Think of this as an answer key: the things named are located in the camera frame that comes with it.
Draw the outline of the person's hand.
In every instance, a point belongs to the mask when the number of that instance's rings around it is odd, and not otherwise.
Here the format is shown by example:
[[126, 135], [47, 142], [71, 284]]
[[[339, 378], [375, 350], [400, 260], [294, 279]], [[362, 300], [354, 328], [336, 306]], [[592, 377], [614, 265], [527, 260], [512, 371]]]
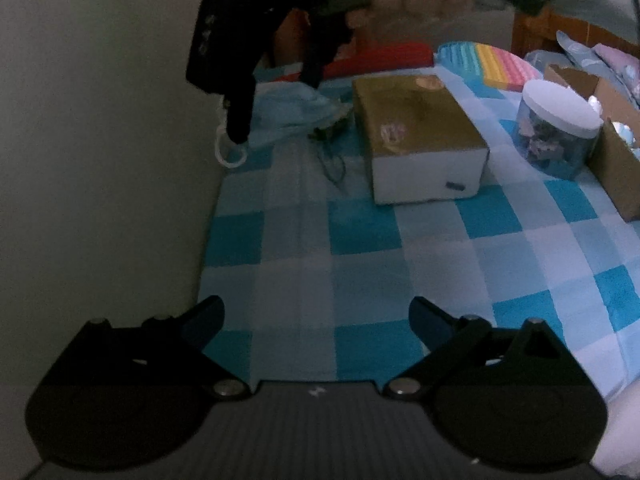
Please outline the person's hand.
[[422, 24], [464, 13], [474, 0], [371, 0], [369, 6], [347, 14], [352, 29], [374, 24]]

